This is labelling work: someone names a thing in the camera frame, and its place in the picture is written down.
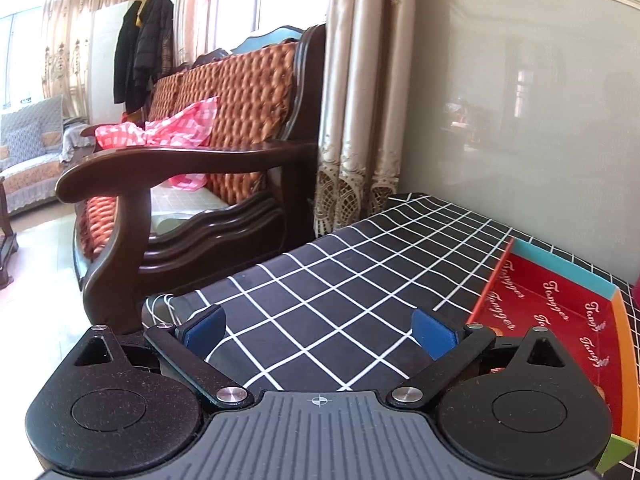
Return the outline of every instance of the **sofa backrest cushion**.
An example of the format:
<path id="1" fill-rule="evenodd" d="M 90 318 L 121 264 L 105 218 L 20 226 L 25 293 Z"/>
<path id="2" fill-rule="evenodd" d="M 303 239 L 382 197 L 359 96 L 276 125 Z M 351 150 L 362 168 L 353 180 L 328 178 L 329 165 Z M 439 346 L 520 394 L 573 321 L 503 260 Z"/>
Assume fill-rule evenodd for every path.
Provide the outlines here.
<path id="1" fill-rule="evenodd" d="M 21 128 L 4 133 L 6 145 L 9 147 L 9 157 L 14 164 L 44 155 L 47 151 L 42 143 L 40 123 L 35 121 Z"/>
<path id="2" fill-rule="evenodd" d="M 294 95 L 296 42 L 266 46 L 192 68 L 184 74 L 176 108 L 212 96 L 218 114 L 212 148 L 237 148 L 275 138 Z M 261 173 L 212 174 L 211 190 L 229 205 L 241 202 L 263 182 Z"/>
<path id="3" fill-rule="evenodd" d="M 178 72 L 158 80 L 154 87 L 154 97 L 149 109 L 149 121 L 171 117 L 182 110 L 182 108 L 175 107 L 175 100 L 180 90 L 183 76 L 184 72 Z"/>

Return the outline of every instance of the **red tray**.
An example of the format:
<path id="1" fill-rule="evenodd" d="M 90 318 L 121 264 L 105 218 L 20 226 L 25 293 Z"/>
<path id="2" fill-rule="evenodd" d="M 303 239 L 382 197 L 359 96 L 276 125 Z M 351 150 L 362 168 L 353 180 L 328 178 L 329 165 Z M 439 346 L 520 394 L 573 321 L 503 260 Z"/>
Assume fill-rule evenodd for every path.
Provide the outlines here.
<path id="1" fill-rule="evenodd" d="M 638 370 L 617 286 L 515 238 L 468 319 L 473 321 L 510 336 L 548 327 L 604 397 L 613 433 L 638 441 Z"/>

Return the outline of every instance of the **beige curtain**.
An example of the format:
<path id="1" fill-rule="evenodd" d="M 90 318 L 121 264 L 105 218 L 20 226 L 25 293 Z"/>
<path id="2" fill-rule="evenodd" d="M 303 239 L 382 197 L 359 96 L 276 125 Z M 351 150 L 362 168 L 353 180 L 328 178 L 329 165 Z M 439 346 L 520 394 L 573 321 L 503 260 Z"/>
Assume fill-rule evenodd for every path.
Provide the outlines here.
<path id="1" fill-rule="evenodd" d="M 209 23 L 215 19 L 216 2 L 212 0 L 176 0 L 176 65 L 193 63 L 212 50 L 209 46 Z"/>
<path id="2" fill-rule="evenodd" d="M 319 139 L 318 235 L 396 192 L 415 0 L 330 0 Z"/>
<path id="3" fill-rule="evenodd" d="M 127 0 L 45 0 L 42 35 L 45 44 L 44 97 L 62 94 L 67 116 L 88 116 L 88 71 L 91 13 Z"/>

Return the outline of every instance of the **orange tufted cushion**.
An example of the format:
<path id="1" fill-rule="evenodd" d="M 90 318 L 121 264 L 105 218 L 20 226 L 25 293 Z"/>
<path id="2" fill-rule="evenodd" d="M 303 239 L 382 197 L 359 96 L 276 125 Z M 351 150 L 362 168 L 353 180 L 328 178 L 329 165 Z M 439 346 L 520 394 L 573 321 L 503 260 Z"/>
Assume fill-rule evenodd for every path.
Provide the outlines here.
<path id="1" fill-rule="evenodd" d="M 273 139 L 289 113 L 296 43 L 280 43 L 189 70 L 176 107 L 218 96 L 210 146 L 236 148 Z M 261 173 L 212 174 L 210 188 L 229 205 L 261 184 Z"/>
<path id="2" fill-rule="evenodd" d="M 90 260 L 100 254 L 109 241 L 115 213 L 113 196 L 94 196 L 87 200 L 79 227 L 82 252 Z"/>
<path id="3" fill-rule="evenodd" d="M 175 98 L 180 90 L 180 83 L 184 76 L 183 72 L 178 72 L 158 80 L 154 87 L 154 97 L 149 110 L 149 121 L 157 121 L 170 117 L 182 108 L 175 108 Z"/>

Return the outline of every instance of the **patterned cushion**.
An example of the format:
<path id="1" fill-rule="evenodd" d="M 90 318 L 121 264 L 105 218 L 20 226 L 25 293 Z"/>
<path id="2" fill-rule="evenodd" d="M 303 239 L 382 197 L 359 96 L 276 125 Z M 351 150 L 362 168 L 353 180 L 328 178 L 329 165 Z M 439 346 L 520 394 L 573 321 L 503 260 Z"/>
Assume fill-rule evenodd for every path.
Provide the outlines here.
<path id="1" fill-rule="evenodd" d="M 42 143 L 40 125 L 37 121 L 5 132 L 4 139 L 9 147 L 9 158 L 14 164 L 20 164 L 25 160 L 47 153 Z"/>
<path id="2" fill-rule="evenodd" d="M 175 98 L 178 95 L 183 75 L 183 72 L 178 72 L 158 80 L 154 87 L 154 97 L 149 110 L 149 121 L 171 117 L 182 110 L 182 108 L 175 109 Z"/>
<path id="3" fill-rule="evenodd" d="M 4 134 L 38 121 L 40 132 L 62 132 L 62 95 L 44 99 L 36 104 L 20 108 L 0 118 L 0 144 L 4 144 Z"/>
<path id="4" fill-rule="evenodd" d="M 43 132 L 42 143 L 47 153 L 58 153 L 62 150 L 62 132 Z"/>
<path id="5" fill-rule="evenodd" d="M 2 171 L 0 176 L 4 176 L 4 190 L 9 195 L 31 184 L 58 177 L 63 170 L 64 166 L 60 164 L 58 155 L 47 153 L 20 164 L 14 164 Z"/>
<path id="6" fill-rule="evenodd" d="M 0 146 L 0 171 L 6 170 L 12 164 L 9 158 L 9 147 L 4 144 Z"/>
<path id="7" fill-rule="evenodd" d="M 80 245 L 84 256 L 93 260 L 102 252 L 113 231 L 115 215 L 115 197 L 94 196 L 87 200 L 79 222 Z"/>
<path id="8" fill-rule="evenodd" d="M 212 148 L 237 148 L 275 137 L 293 89 L 296 43 L 280 43 L 230 56 L 184 74 L 175 107 L 218 96 Z M 224 202 L 241 202 L 261 184 L 261 173 L 212 174 L 210 188 Z"/>

